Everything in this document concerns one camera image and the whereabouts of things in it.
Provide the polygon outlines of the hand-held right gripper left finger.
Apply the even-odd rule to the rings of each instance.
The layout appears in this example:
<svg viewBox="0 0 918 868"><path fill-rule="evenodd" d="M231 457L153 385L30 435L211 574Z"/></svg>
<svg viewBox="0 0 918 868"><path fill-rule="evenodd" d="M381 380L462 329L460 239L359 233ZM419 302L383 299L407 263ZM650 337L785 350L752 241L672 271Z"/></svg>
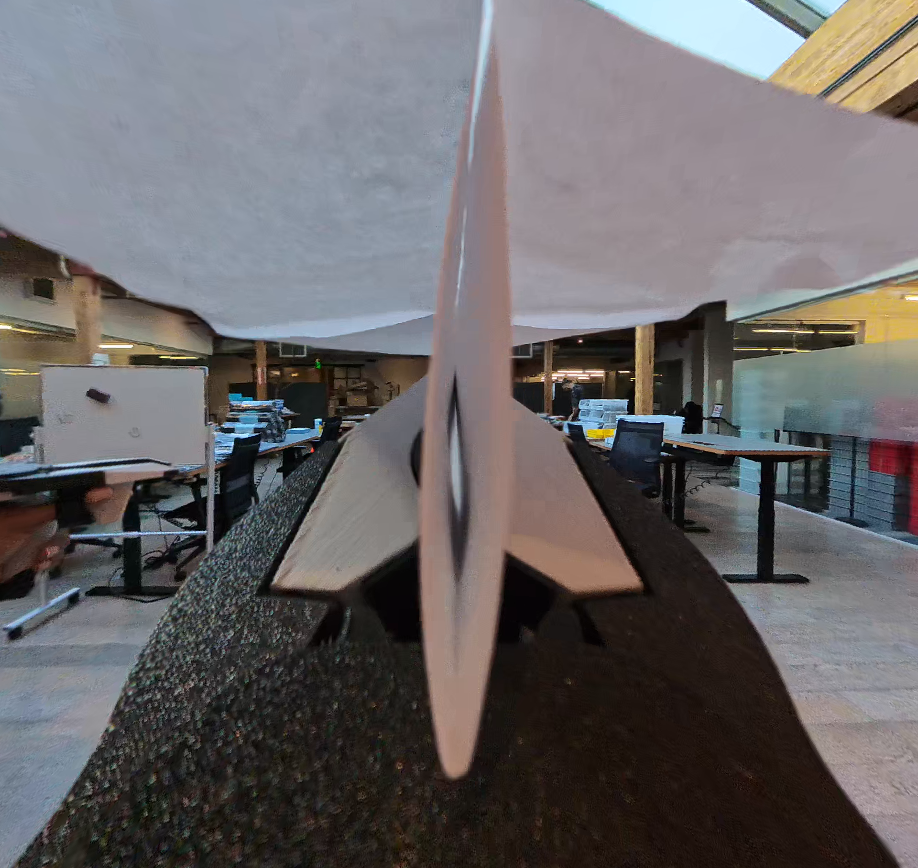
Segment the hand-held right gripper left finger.
<svg viewBox="0 0 918 868"><path fill-rule="evenodd" d="M419 485L411 456L427 383L419 380L341 438L273 576L274 593L342 595L415 544Z"/></svg>

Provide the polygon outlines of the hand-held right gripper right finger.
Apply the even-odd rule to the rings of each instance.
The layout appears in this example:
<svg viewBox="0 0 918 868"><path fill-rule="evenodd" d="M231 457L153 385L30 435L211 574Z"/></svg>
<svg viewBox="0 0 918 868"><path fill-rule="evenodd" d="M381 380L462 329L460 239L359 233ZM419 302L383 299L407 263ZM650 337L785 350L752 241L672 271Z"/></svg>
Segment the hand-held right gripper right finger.
<svg viewBox="0 0 918 868"><path fill-rule="evenodd" d="M514 497L508 553L577 597L638 593L644 585L580 471L568 440L511 403Z"/></svg>

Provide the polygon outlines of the white paper sheet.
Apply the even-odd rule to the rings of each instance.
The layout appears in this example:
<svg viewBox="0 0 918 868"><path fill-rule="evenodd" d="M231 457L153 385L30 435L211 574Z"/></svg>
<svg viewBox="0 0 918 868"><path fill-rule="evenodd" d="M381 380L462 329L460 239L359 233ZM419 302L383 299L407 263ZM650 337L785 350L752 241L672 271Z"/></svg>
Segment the white paper sheet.
<svg viewBox="0 0 918 868"><path fill-rule="evenodd" d="M916 271L916 130L582 0L2 0L2 225L216 332L430 354L419 581L470 768L511 345Z"/></svg>

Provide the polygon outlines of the wooden top standing desk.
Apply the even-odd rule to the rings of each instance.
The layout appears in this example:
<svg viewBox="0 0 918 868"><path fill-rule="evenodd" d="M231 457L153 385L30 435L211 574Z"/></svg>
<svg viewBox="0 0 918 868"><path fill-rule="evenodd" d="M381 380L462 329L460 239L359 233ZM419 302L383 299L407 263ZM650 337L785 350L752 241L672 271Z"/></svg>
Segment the wooden top standing desk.
<svg viewBox="0 0 918 868"><path fill-rule="evenodd" d="M730 460L754 461L760 467L758 529L755 573L723 576L731 584L806 585L809 579L795 573L775 572L775 496L776 467L779 463L803 460L829 460L825 449L787 445L766 439L745 439L722 435L664 435L663 445L675 456L672 521L685 529L686 473L688 452Z"/></svg>

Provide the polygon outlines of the black top work desk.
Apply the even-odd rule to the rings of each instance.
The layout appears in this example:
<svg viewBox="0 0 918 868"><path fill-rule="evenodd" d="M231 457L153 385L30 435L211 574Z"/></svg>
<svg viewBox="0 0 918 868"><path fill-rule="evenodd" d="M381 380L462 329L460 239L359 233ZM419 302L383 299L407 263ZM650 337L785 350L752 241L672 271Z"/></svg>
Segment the black top work desk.
<svg viewBox="0 0 918 868"><path fill-rule="evenodd" d="M24 596L39 573L61 566L74 532L120 520L135 483L173 470L153 459L2 462L2 599Z"/></svg>

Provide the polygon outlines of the black office chair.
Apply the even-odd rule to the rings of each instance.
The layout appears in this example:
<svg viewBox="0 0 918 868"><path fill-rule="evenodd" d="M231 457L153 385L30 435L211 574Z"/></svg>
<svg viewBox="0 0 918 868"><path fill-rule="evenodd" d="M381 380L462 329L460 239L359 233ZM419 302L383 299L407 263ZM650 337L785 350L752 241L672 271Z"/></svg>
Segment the black office chair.
<svg viewBox="0 0 918 868"><path fill-rule="evenodd" d="M219 542L228 530L252 505L259 502L255 487L255 463L261 440L256 436L235 438L232 449L222 467L217 471L214 500L214 542ZM164 518L180 529L206 528L208 496L201 481L191 482L192 499L164 513Z"/></svg>
<svg viewBox="0 0 918 868"><path fill-rule="evenodd" d="M616 424L609 463L647 498L661 491L659 462L664 423L637 422L621 417Z"/></svg>

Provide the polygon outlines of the stack of white bins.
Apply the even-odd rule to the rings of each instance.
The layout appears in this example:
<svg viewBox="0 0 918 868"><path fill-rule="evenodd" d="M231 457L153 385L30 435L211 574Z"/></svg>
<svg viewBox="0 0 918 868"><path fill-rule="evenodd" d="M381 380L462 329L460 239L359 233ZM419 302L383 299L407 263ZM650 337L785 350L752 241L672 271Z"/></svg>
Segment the stack of white bins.
<svg viewBox="0 0 918 868"><path fill-rule="evenodd" d="M589 439L611 438L611 435L590 434L590 431L613 431L620 419L628 422L662 424L664 437L675 437L684 433L685 418L682 415L634 415L626 413L626 400L584 399L579 403L577 424Z"/></svg>

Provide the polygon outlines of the cluttered long table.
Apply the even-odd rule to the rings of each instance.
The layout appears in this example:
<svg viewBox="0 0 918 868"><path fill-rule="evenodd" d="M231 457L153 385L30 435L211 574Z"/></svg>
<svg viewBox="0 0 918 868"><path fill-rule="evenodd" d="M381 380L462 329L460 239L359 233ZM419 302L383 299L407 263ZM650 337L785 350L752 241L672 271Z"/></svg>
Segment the cluttered long table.
<svg viewBox="0 0 918 868"><path fill-rule="evenodd" d="M244 438L260 438L260 454L280 456L279 471L283 479L291 475L312 452L312 445L322 434L324 421L315 418L311 427L295 427L298 414L286 408L282 400L257 401L231 394L226 418L215 434L215 461L229 459L235 443Z"/></svg>

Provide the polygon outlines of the whiteboard on wheeled stand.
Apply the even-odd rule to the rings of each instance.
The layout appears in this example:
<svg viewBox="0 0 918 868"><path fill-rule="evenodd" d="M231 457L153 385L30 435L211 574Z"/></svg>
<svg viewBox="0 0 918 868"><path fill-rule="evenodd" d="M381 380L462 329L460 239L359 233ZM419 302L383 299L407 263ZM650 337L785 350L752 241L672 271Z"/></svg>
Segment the whiteboard on wheeled stand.
<svg viewBox="0 0 918 868"><path fill-rule="evenodd" d="M33 435L34 460L20 463L153 459L174 466L161 479L135 483L127 509L115 524L77 530L70 541L121 541L121 586L98 586L88 592L89 596L144 602L172 598L177 587L146 587L142 583L142 540L159 532L141 529L137 487L172 474L204 469L206 528L192 534L204 537L206 551L213 549L216 461L214 426L208 421L207 371L202 367L49 365L40 370L40 397L40 425ZM40 605L3 627L10 641L22 637L42 618L80 600L79 588L49 599L49 575L41 572L36 576Z"/></svg>

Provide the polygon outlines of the red cabinet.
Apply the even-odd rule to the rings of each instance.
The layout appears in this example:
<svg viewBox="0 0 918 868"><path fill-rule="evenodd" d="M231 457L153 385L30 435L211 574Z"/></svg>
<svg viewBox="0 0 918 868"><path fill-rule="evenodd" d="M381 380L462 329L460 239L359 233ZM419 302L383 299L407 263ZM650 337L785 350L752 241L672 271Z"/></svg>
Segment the red cabinet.
<svg viewBox="0 0 918 868"><path fill-rule="evenodd" d="M868 511L882 527L917 534L917 445L873 440L868 449Z"/></svg>

